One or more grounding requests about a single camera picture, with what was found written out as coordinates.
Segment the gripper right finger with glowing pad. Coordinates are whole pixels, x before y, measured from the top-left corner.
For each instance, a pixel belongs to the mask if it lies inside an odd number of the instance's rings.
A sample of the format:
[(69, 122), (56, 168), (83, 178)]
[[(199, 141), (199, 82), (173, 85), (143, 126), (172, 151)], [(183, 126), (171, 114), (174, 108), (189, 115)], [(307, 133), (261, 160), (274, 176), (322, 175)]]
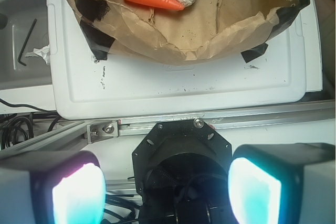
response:
[(335, 223), (335, 145), (241, 145), (228, 194), (238, 223)]

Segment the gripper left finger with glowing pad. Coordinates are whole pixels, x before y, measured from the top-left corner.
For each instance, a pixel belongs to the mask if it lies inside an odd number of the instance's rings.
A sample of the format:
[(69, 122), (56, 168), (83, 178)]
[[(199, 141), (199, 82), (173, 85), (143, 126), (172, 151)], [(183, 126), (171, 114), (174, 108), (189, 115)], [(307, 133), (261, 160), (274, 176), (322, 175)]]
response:
[(1, 223), (100, 223), (106, 181), (89, 151), (1, 151)]

